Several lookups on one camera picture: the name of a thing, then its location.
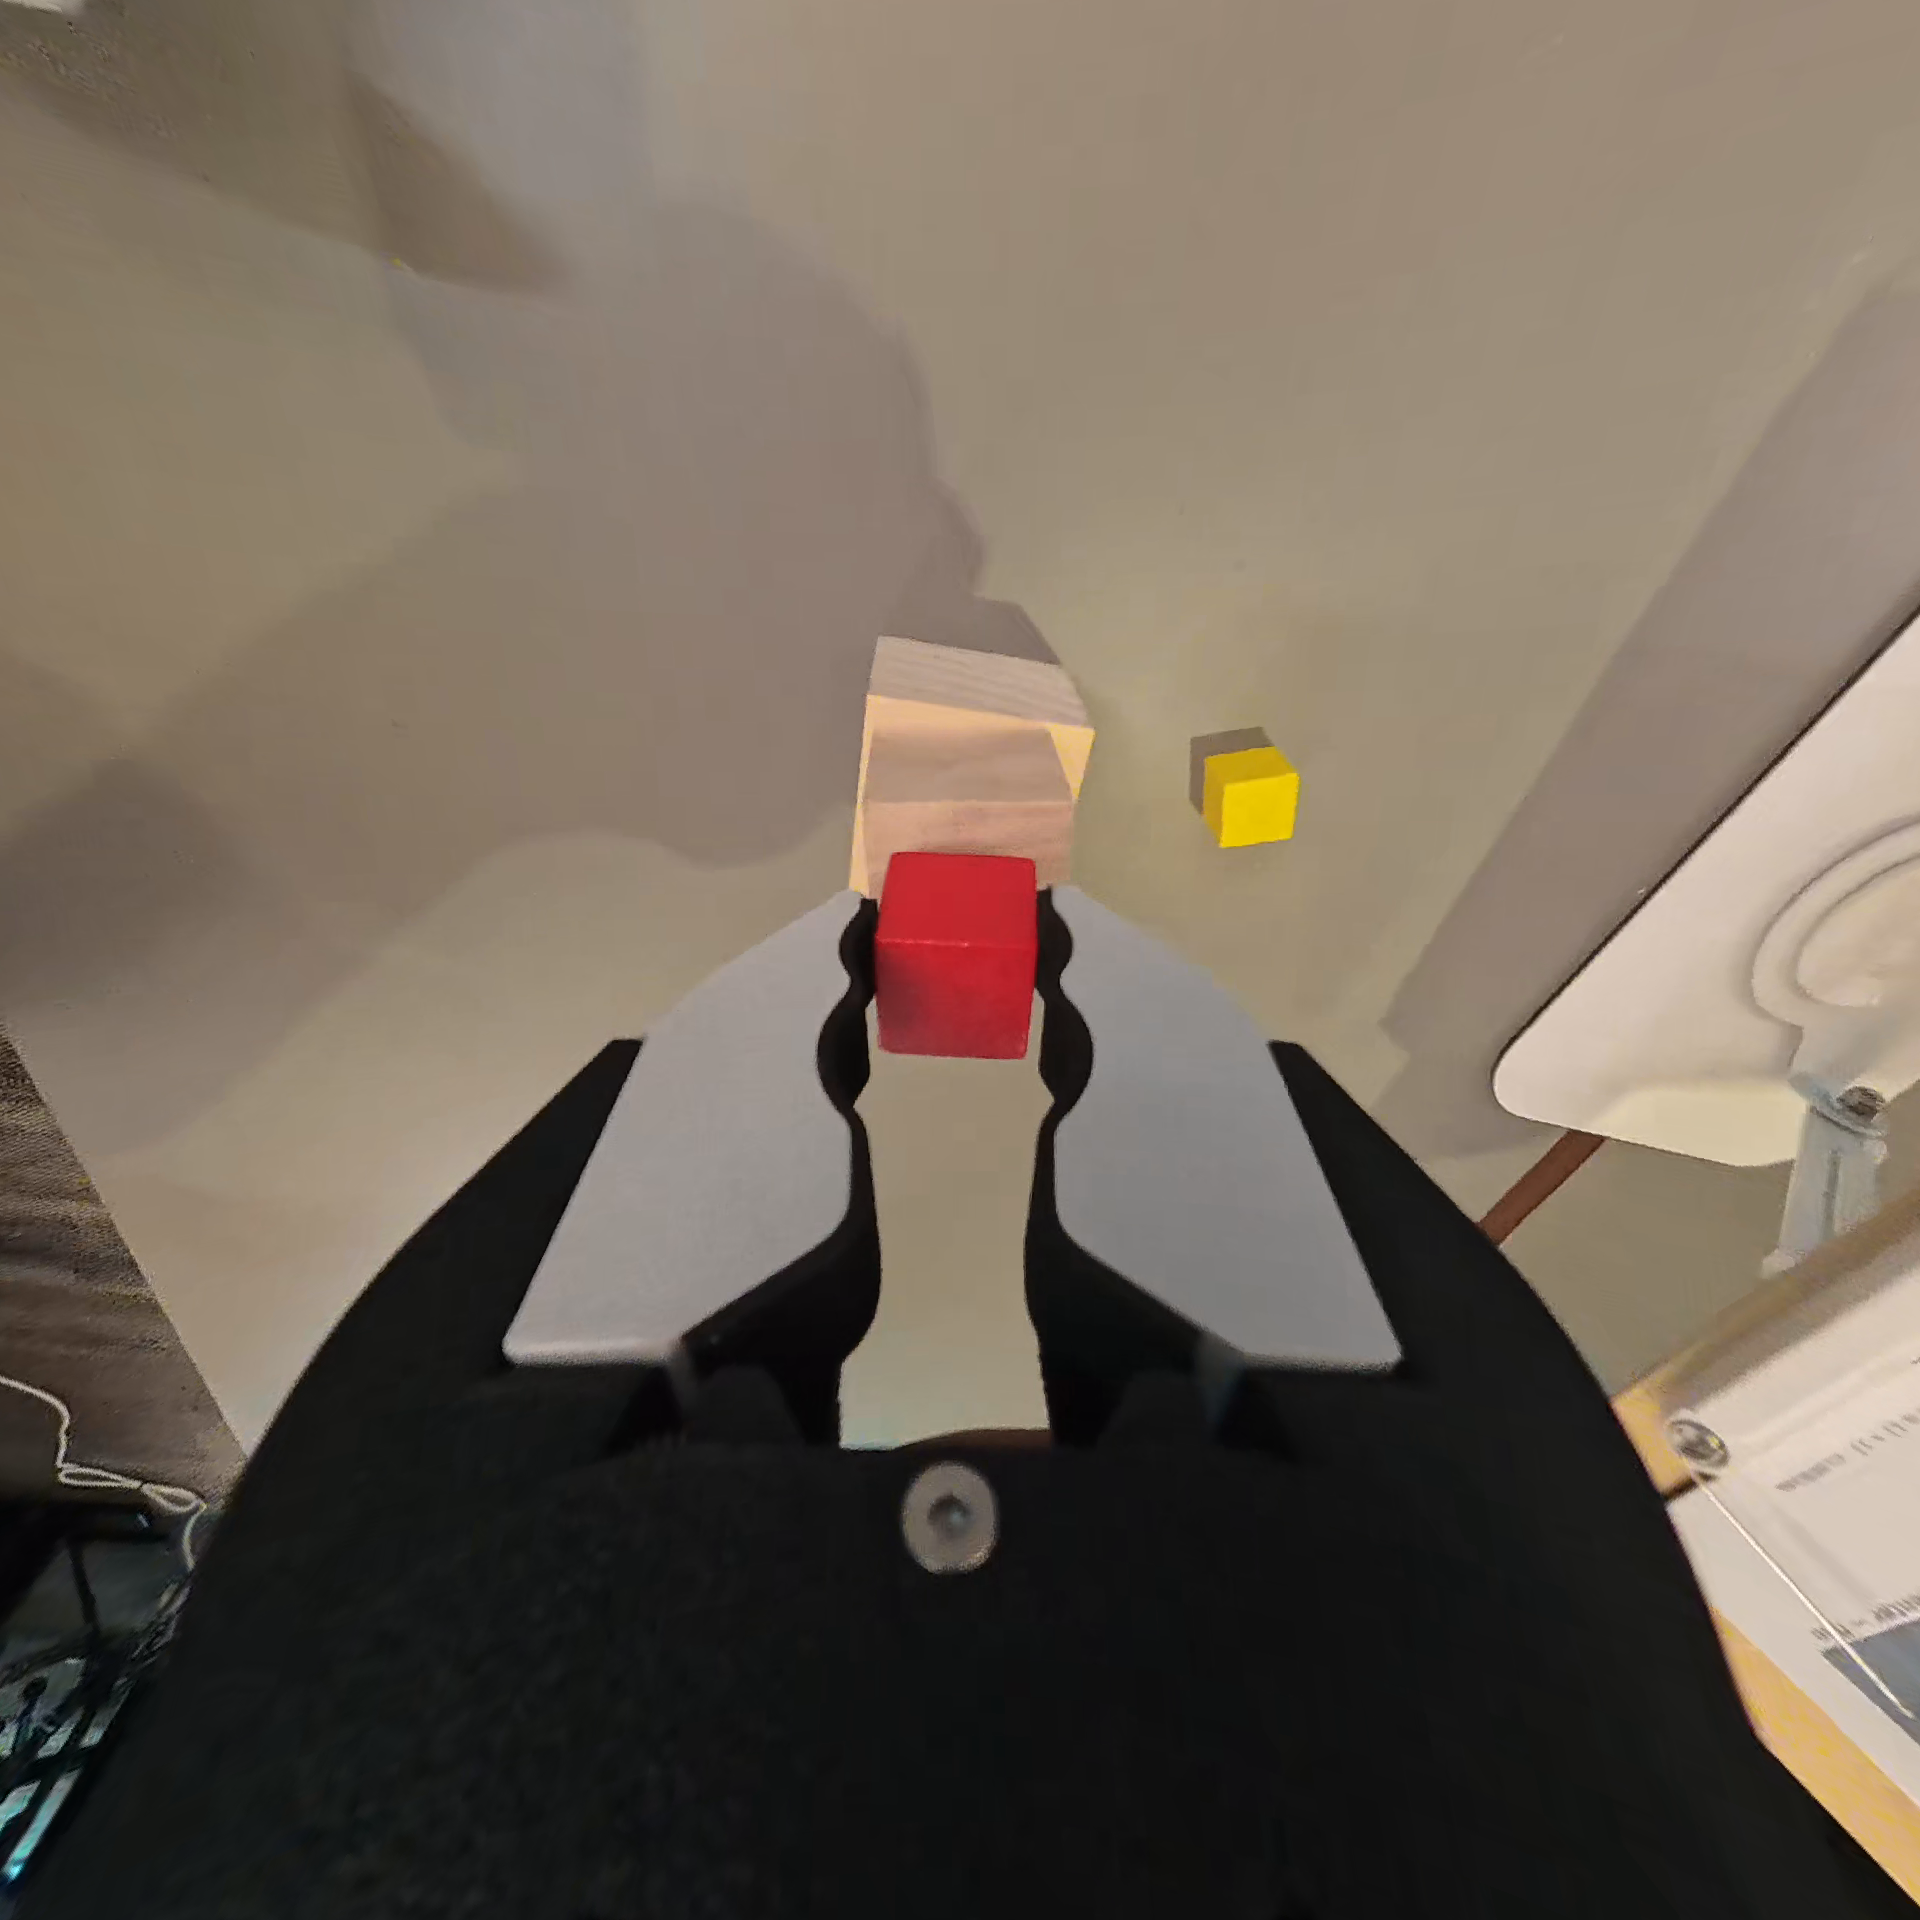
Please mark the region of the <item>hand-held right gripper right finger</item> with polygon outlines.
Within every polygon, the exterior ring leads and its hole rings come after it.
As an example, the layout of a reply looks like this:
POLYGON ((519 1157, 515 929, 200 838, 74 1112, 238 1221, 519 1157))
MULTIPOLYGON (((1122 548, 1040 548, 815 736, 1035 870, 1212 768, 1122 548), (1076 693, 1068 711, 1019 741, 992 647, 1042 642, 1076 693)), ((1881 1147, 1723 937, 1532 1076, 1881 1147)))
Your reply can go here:
POLYGON ((1381 1378, 1404 1347, 1252 1017, 1083 890, 1040 902, 1030 1326, 1042 1370, 1381 1378))

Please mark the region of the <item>wooden display board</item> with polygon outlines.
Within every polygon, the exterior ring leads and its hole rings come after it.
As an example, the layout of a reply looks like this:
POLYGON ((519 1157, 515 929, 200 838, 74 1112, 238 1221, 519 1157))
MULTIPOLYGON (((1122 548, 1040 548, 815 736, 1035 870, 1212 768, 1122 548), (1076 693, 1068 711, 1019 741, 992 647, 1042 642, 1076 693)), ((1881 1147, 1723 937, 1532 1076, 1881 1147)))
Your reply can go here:
POLYGON ((1916 1188, 1760 1285, 1694 1348, 1618 1398, 1616 1412, 1655 1485, 1708 1599, 1744 1713, 1791 1772, 1854 1833, 1896 1878, 1916 1883, 1916 1741, 1905 1741, 1810 1650, 1772 1571, 1708 1509, 1673 1455, 1662 1419, 1705 1379, 1712 1390, 1861 1307, 1916 1318, 1916 1188))

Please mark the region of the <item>yellow wooden cube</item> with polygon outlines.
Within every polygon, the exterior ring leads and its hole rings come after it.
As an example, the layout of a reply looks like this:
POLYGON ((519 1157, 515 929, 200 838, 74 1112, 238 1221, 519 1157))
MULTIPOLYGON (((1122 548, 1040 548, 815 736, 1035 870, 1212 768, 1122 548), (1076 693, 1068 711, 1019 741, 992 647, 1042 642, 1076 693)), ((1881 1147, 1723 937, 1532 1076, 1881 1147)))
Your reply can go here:
POLYGON ((1276 846, 1297 830, 1301 772, 1260 725, 1199 732, 1186 743, 1186 804, 1221 854, 1276 846))

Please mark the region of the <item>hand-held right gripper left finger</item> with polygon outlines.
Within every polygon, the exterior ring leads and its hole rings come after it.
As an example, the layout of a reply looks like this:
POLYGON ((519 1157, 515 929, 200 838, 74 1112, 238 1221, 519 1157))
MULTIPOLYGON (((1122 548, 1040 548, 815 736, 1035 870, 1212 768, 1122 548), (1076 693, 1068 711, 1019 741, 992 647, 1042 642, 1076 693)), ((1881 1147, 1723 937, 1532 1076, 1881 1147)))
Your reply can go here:
POLYGON ((840 1378, 878 1303, 860 1117, 873 929, 873 902, 832 895, 653 1025, 504 1338, 505 1362, 840 1378))

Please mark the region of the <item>white instruction sheet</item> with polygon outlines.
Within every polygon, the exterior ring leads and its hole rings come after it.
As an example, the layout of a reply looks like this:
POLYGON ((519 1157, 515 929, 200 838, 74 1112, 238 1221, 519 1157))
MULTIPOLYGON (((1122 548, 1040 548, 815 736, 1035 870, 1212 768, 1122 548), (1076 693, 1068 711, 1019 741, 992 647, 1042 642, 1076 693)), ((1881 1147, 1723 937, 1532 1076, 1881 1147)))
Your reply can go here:
POLYGON ((1861 1307, 1662 1419, 1810 1650, 1916 1741, 1916 1318, 1861 1307))

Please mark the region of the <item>medium wooden cube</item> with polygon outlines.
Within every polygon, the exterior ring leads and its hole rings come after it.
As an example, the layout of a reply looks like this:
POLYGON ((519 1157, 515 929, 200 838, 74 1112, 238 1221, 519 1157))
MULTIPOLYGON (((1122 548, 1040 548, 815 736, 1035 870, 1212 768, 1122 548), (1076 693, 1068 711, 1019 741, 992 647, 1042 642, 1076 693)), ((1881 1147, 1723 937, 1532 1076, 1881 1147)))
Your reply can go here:
POLYGON ((1057 662, 878 636, 862 708, 848 882, 877 902, 896 854, 1030 860, 1072 880, 1096 725, 1057 662))

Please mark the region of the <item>white folding stand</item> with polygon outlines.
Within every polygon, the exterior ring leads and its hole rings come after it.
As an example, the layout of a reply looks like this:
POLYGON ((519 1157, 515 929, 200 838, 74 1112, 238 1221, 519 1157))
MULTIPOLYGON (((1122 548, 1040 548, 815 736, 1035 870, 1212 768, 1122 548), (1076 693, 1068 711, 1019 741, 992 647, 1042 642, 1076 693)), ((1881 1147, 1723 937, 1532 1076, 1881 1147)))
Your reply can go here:
POLYGON ((1916 621, 1499 1054, 1530 1123, 1699 1165, 1787 1165, 1764 1276, 1878 1210, 1916 1089, 1916 621))

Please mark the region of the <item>red wooden cube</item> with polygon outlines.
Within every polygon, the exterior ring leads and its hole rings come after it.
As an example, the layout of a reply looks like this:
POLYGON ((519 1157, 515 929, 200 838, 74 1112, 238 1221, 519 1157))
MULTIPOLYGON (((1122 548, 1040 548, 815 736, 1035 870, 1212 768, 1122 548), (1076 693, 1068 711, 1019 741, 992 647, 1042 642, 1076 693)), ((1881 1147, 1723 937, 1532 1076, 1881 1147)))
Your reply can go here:
POLYGON ((1035 961, 1034 860, 889 856, 873 937, 878 1051, 1019 1060, 1030 1043, 1035 961))

